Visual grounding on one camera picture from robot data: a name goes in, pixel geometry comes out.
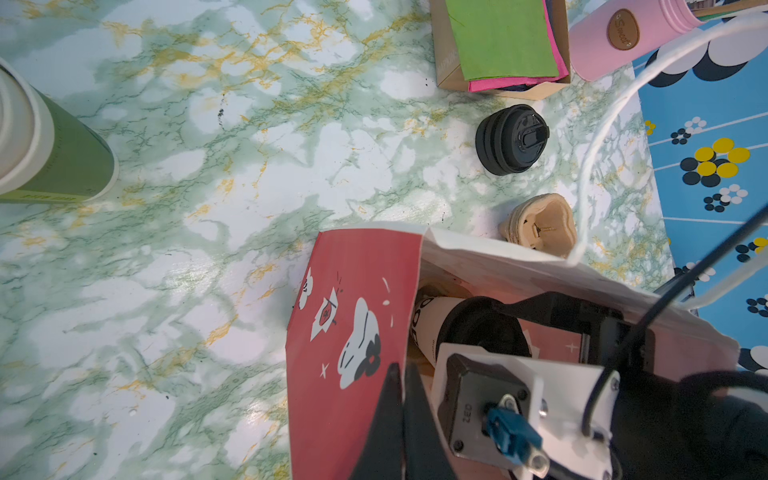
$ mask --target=pink napkin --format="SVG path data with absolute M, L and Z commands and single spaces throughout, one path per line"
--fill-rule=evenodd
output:
M 568 67 L 565 66 L 565 62 L 563 61 L 563 58 L 560 55 L 560 51 L 558 50 L 558 45 L 554 43 L 552 25 L 549 25 L 549 12 L 547 12 L 547 2 L 546 0 L 541 1 L 544 2 L 544 15 L 547 18 L 547 35 L 549 35 L 549 43 L 552 45 L 552 55 L 554 55 L 554 62 L 558 65 L 558 73 L 560 75 L 557 77 L 503 77 L 472 80 L 469 82 L 470 92 L 491 90 L 493 88 L 511 87 L 512 85 L 540 84 L 545 81 L 560 80 L 561 78 L 568 76 Z

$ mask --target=green napkin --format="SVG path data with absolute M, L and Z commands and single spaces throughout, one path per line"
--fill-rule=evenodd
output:
M 466 81 L 557 77 L 542 0 L 446 0 Z

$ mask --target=yellow dot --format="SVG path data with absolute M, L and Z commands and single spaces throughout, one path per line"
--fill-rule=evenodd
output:
M 717 174 L 722 178 L 735 177 L 739 173 L 739 168 L 735 164 L 722 164 L 717 168 Z
M 709 161 L 715 158 L 715 151 L 709 147 L 702 147 L 696 150 L 694 157 L 698 161 Z
M 717 167 L 715 167 L 715 164 L 712 162 L 701 162 L 696 169 L 702 177 L 709 177 L 711 174 L 715 173 L 716 170 Z
M 749 150 L 744 147 L 738 147 L 728 152 L 728 160 L 735 164 L 742 164 L 750 159 L 750 155 L 751 153 Z
M 726 154 L 733 150 L 733 146 L 735 143 L 730 138 L 721 138 L 715 143 L 712 144 L 712 148 L 718 153 L 718 154 Z

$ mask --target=white circle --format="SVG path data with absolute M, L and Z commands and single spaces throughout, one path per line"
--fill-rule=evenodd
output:
M 750 350 L 752 360 L 758 362 L 762 367 L 768 367 L 768 346 L 756 346 Z

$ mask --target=stack of black lids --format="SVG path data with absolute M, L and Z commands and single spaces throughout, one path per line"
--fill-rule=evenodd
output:
M 475 149 L 492 174 L 520 174 L 536 163 L 548 138 L 541 115 L 527 105 L 513 105 L 480 122 Z

